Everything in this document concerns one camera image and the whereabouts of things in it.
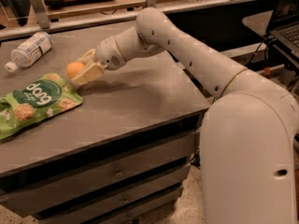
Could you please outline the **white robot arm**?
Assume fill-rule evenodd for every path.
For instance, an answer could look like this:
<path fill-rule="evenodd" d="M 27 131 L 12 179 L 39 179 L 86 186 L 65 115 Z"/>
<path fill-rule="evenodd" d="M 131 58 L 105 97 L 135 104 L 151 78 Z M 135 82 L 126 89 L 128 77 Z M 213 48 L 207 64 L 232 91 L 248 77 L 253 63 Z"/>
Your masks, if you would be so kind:
<path fill-rule="evenodd" d="M 206 224 L 297 224 L 293 139 L 299 104 L 283 87 L 182 32 L 154 7 L 80 57 L 77 86 L 169 51 L 216 101 L 200 130 Z"/>

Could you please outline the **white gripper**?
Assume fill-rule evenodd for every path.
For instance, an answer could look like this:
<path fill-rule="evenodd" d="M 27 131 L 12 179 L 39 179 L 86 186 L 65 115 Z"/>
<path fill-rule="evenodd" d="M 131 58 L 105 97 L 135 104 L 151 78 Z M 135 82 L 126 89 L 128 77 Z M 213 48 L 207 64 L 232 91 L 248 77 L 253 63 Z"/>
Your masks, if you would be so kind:
<path fill-rule="evenodd" d="M 90 49 L 78 58 L 79 63 L 86 64 L 71 78 L 75 86 L 82 86 L 95 81 L 105 73 L 105 67 L 96 63 L 96 58 L 107 70 L 117 70 L 126 65 L 114 36 L 102 40 L 95 49 Z"/>

